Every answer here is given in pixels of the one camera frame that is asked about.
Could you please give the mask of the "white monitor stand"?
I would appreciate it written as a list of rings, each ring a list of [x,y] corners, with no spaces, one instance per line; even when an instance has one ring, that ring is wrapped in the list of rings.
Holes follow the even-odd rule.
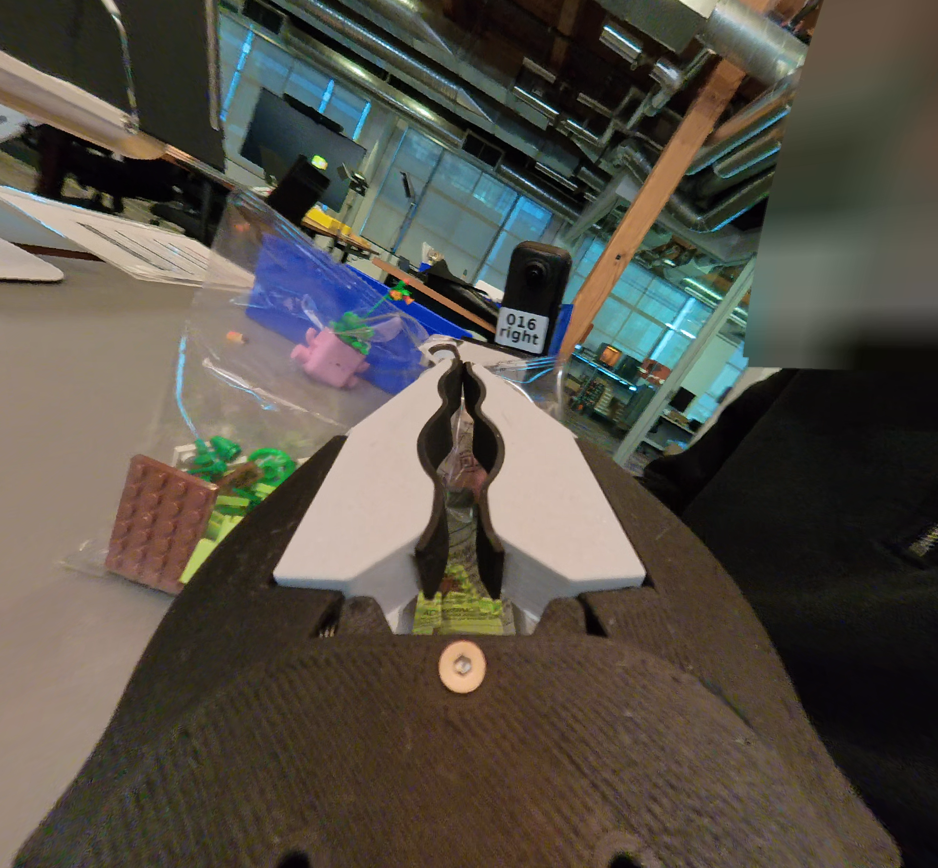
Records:
[[[126,35],[115,0],[2,0],[2,107],[125,160],[158,161],[131,172],[138,182],[144,175],[167,177],[177,162],[166,143],[141,130]],[[4,279],[64,279],[28,247],[34,246],[2,237]],[[27,251],[25,259],[36,268],[15,272],[13,248]]]

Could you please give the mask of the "large brown studded plate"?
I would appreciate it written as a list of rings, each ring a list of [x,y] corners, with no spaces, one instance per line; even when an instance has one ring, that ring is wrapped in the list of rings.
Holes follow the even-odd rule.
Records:
[[[104,568],[149,589],[177,595],[183,570],[203,538],[217,486],[136,454],[111,530]]]

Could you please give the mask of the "laminated paper sheet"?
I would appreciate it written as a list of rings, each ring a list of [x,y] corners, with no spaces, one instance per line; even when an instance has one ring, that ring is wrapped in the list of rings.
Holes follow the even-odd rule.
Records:
[[[1,231],[12,243],[93,255],[142,281],[199,287],[205,280],[208,250],[183,234],[6,186]]]

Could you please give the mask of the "black monitor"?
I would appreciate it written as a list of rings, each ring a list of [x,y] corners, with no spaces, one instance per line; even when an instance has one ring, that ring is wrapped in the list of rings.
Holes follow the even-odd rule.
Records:
[[[216,0],[115,1],[127,32],[141,130],[221,169]]]

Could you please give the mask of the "blue storage bin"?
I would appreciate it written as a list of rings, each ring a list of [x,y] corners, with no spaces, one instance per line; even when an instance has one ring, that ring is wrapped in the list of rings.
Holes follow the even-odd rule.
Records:
[[[351,374],[352,386],[364,381],[390,395],[422,372],[420,347],[429,337],[482,341],[418,304],[404,284],[389,288],[325,252],[269,233],[262,237],[245,314],[298,347],[302,365],[325,334],[327,346],[363,362]]]

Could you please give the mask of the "silver ventilation duct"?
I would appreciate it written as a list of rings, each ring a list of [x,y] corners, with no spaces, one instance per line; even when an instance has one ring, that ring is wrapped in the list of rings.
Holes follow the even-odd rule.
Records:
[[[702,46],[767,87],[802,68],[808,52],[790,31],[742,0],[719,0],[696,37]]]

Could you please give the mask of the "pink toy pot plant model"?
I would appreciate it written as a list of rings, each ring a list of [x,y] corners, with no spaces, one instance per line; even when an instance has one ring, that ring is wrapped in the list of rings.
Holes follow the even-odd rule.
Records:
[[[409,288],[399,282],[367,309],[324,319],[316,313],[311,296],[303,296],[300,306],[310,326],[290,357],[312,380],[352,389],[369,369],[373,348],[394,341],[405,331],[400,307],[413,301]]]

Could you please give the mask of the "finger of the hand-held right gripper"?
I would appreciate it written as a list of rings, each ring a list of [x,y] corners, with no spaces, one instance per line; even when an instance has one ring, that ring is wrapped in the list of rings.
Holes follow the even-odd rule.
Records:
[[[558,422],[565,421],[567,369],[556,357],[512,354],[494,346],[473,346],[473,364],[512,383]]]

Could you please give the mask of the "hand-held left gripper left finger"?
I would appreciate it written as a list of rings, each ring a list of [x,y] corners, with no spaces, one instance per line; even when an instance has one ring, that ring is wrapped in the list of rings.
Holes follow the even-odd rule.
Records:
[[[409,605],[447,564],[438,468],[462,393],[463,362],[440,359],[351,428],[274,569],[278,586],[369,597],[394,633],[408,631]]]

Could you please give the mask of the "clear printed plastic bag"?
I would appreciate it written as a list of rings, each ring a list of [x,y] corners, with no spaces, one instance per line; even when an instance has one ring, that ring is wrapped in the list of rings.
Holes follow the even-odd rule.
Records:
[[[294,346],[284,337],[247,318],[245,303],[254,282],[254,269],[264,234],[306,244],[325,252],[334,262],[347,264],[376,281],[368,261],[361,266],[340,262],[324,243],[285,221],[250,192],[229,194],[208,259],[205,280],[195,295],[177,348],[172,379],[156,418],[144,455],[175,465],[195,440],[223,436],[237,442],[244,453],[277,448],[303,464],[328,440],[345,434],[374,409],[395,396],[359,381],[352,389],[337,389],[309,378],[292,360]],[[405,283],[415,296],[419,279],[391,276],[393,288]],[[416,300],[443,319],[444,306],[422,297]],[[469,321],[450,321],[470,332]],[[249,338],[246,346],[225,340],[228,331]],[[486,333],[478,335],[490,346]],[[112,526],[86,541],[64,563],[77,571],[102,575]]]

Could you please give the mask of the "large black display screen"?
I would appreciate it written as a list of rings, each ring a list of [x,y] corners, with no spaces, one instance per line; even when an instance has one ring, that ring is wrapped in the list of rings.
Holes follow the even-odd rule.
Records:
[[[351,189],[351,178],[342,176],[340,170],[358,173],[366,149],[262,88],[239,154],[275,180],[284,177],[302,156],[329,181],[322,206],[340,212]]]

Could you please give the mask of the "wooden support post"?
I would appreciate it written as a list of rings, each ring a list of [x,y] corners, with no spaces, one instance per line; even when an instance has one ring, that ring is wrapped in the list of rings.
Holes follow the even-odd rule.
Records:
[[[574,347],[588,335],[597,312],[666,207],[745,75],[741,68],[722,60],[701,88],[580,288],[558,352],[558,362],[566,361]]]

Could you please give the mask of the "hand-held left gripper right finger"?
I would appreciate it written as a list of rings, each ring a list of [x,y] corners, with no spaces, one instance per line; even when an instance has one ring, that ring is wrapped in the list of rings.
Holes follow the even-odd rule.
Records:
[[[480,579],[532,623],[548,605],[638,589],[647,572],[574,435],[515,383],[472,362],[463,397],[477,493]]]

